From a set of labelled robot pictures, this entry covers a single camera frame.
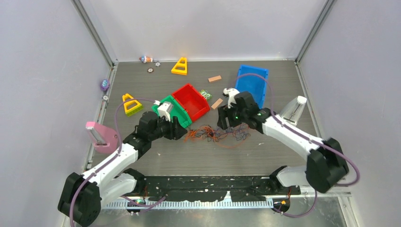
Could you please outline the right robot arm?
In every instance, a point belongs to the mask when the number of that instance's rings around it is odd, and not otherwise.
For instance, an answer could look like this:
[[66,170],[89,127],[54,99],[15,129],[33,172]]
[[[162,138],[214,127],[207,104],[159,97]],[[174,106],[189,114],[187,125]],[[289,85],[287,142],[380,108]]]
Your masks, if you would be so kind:
[[217,126],[223,130],[247,124],[249,128],[272,137],[306,161],[305,166],[282,166],[270,175],[270,189],[282,194],[290,186],[311,186],[326,193],[349,173],[340,143],[312,136],[287,123],[269,108],[260,109],[249,92],[225,88],[226,105],[218,108]]

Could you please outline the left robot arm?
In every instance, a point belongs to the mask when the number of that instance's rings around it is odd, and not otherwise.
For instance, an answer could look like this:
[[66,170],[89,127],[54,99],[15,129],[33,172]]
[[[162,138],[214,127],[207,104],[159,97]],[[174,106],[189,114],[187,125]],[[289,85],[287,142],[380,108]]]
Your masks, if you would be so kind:
[[153,141],[179,140],[187,132],[176,116],[166,118],[145,112],[115,152],[84,173],[73,172],[66,178],[58,211],[70,218],[71,226],[88,227],[105,205],[128,193],[141,195],[146,187],[145,176],[128,166],[139,160]]

